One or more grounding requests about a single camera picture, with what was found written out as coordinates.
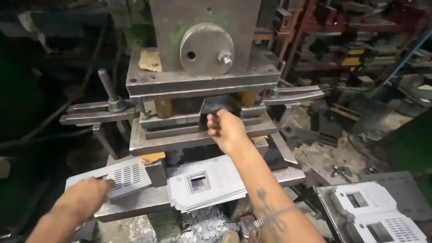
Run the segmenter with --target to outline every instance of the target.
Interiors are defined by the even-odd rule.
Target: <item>workshop floor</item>
[[[358,180],[357,175],[365,173],[369,167],[378,168],[379,171],[389,170],[388,165],[377,161],[368,154],[368,150],[361,146],[361,140],[378,140],[409,120],[411,118],[392,113],[378,126],[376,131],[365,134],[363,138],[344,133],[337,148],[313,143],[311,146],[304,144],[299,148],[294,148],[292,152],[303,165],[303,171],[313,169],[330,184],[346,183],[340,176],[330,177],[333,165],[348,167],[351,172],[349,178],[355,182]],[[306,106],[293,108],[292,123],[296,127],[310,128]],[[290,188],[285,188],[285,191],[292,199],[297,197]],[[330,229],[324,220],[315,219],[315,213],[304,202],[298,206],[323,237],[332,238]],[[184,233],[161,242],[220,242],[223,232],[227,229],[240,230],[239,224],[228,223],[227,220],[217,207],[182,214]],[[145,215],[108,223],[97,222],[93,234],[93,241],[97,243],[147,243],[156,242],[156,240],[155,233]]]

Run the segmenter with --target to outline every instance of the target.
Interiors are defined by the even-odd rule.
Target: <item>forearm tattoo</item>
[[[260,219],[257,220],[257,224],[259,225],[255,226],[264,229],[266,231],[265,234],[272,238],[272,242],[281,242],[279,235],[288,232],[288,227],[286,223],[282,221],[281,215],[295,209],[295,206],[274,209],[268,205],[267,193],[264,189],[257,190],[257,197],[263,202],[264,207],[255,209],[255,212],[260,216]]]

